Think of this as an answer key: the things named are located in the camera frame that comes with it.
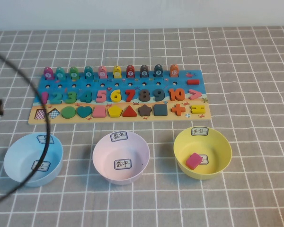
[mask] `handwritten label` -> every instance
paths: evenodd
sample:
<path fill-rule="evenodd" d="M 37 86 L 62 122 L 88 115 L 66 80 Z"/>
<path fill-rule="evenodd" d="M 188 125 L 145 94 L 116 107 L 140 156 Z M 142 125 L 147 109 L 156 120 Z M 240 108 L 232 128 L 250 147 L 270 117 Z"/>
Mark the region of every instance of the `handwritten label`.
<path fill-rule="evenodd" d="M 208 164 L 208 156 L 207 155 L 199 155 L 202 157 L 201 165 L 207 165 Z"/>
<path fill-rule="evenodd" d="M 130 169 L 132 167 L 132 161 L 130 159 L 119 159 L 114 161 L 115 170 Z"/>
<path fill-rule="evenodd" d="M 208 128 L 206 127 L 193 127 L 191 130 L 192 136 L 207 136 Z"/>
<path fill-rule="evenodd" d="M 125 131 L 118 131 L 118 132 L 110 134 L 110 139 L 112 142 L 116 142 L 119 140 L 127 140 L 128 137 Z"/>
<path fill-rule="evenodd" d="M 37 139 L 39 143 L 46 143 L 46 137 L 47 135 L 40 135 L 40 136 L 37 136 Z M 49 143 L 54 144 L 52 136 L 50 137 Z"/>
<path fill-rule="evenodd" d="M 38 163 L 38 160 L 35 161 L 32 165 L 32 170 L 36 167 Z M 46 172 L 48 169 L 49 169 L 49 166 L 51 165 L 50 162 L 43 162 L 40 167 L 38 168 L 38 171 L 41 171 L 41 172 Z"/>

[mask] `table surface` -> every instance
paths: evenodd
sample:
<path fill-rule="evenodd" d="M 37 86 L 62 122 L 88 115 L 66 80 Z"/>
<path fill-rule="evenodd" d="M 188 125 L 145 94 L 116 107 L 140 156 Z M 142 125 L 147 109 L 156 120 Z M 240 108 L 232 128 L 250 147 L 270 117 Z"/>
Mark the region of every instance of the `table surface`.
<path fill-rule="evenodd" d="M 24 188 L 0 204 L 0 227 L 284 227 L 284 27 L 0 32 L 0 52 L 37 83 L 43 68 L 171 64 L 203 72 L 211 121 L 53 125 L 64 148 L 51 183 Z M 28 125 L 34 94 L 0 62 L 0 195 L 15 186 L 2 163 Z M 199 181 L 176 165 L 173 141 L 191 125 L 214 127 L 233 150 L 229 167 Z M 130 130 L 151 150 L 142 177 L 109 184 L 91 147 Z"/>

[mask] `white wall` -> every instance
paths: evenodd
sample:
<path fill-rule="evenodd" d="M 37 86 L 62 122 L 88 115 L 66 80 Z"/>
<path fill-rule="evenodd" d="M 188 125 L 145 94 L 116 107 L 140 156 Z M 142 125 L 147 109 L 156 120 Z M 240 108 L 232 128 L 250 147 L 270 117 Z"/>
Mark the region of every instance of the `white wall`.
<path fill-rule="evenodd" d="M 0 30 L 266 25 L 284 0 L 0 0 Z"/>

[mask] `light blue bowl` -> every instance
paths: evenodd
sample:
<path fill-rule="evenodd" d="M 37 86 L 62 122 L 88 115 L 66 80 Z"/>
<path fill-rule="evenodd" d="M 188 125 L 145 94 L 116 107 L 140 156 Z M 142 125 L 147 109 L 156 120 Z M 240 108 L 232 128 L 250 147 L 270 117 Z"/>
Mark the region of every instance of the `light blue bowl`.
<path fill-rule="evenodd" d="M 36 166 L 44 149 L 46 134 L 30 134 L 17 140 L 4 157 L 4 170 L 14 181 L 21 182 Z M 35 175 L 26 183 L 38 187 L 51 182 L 61 171 L 63 146 L 51 135 L 45 159 Z"/>

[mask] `blue board background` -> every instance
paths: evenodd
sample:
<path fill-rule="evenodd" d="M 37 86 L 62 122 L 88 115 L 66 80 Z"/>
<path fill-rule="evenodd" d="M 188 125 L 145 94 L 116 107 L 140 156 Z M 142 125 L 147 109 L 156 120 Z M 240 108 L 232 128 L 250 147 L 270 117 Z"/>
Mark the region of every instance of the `blue board background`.
<path fill-rule="evenodd" d="M 191 73 L 192 77 L 187 77 L 186 74 Z M 61 92 L 63 95 L 62 100 L 65 101 L 68 99 L 67 92 L 75 91 L 77 93 L 77 99 L 79 100 L 81 95 L 83 95 L 87 90 L 90 90 L 92 92 L 92 100 L 96 100 L 97 93 L 99 90 L 106 90 L 106 102 L 111 102 L 110 94 L 114 90 L 121 90 L 122 100 L 126 100 L 127 95 L 125 95 L 125 90 L 127 89 L 135 89 L 136 94 L 133 97 L 133 99 L 138 99 L 140 90 L 147 89 L 150 92 L 150 97 L 153 97 L 153 91 L 160 88 L 164 90 L 165 96 L 169 96 L 169 89 L 177 89 L 182 88 L 184 89 L 184 92 L 187 94 L 189 89 L 193 89 L 196 91 L 201 92 L 203 95 L 206 94 L 205 91 L 205 85 L 204 80 L 202 76 L 202 72 L 200 70 L 181 70 L 179 71 L 178 77 L 170 77 L 169 71 L 163 71 L 162 77 L 154 77 L 154 71 L 149 71 L 149 77 L 148 78 L 140 78 L 140 72 L 135 72 L 135 78 L 126 78 L 126 72 L 122 72 L 122 78 L 115 79 L 113 77 L 112 72 L 108 72 L 107 79 L 99 79 L 98 73 L 94 72 L 94 78 L 93 79 L 86 79 L 85 74 L 83 72 L 79 73 L 80 79 L 77 81 L 72 81 L 70 78 L 70 74 L 66 73 L 66 80 L 60 80 L 57 82 L 57 79 L 55 80 L 46 80 L 45 76 L 42 76 L 40 79 L 38 91 L 40 93 L 47 91 L 49 93 L 48 100 L 53 99 L 53 92 Z M 187 85 L 187 80 L 189 79 L 198 79 L 200 80 L 199 85 Z"/>

